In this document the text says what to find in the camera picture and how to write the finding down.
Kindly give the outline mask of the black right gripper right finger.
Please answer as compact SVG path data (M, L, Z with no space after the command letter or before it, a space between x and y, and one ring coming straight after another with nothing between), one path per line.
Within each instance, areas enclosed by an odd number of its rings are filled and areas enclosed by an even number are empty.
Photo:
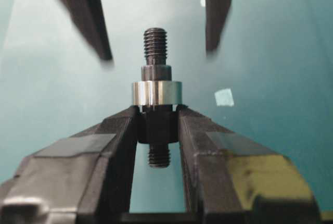
M321 223L315 197L286 156L178 106L188 212L203 223Z

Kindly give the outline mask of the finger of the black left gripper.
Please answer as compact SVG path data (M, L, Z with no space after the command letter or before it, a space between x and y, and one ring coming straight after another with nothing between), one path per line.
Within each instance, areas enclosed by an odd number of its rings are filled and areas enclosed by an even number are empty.
M61 0L81 35L104 61L112 61L101 0Z
M228 16L232 0L205 0L206 2L206 51L215 51Z

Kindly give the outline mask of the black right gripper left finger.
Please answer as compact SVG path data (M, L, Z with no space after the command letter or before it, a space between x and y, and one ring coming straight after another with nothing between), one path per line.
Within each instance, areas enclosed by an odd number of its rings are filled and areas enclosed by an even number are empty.
M139 109L25 157L1 185L1 223L101 223L130 207Z

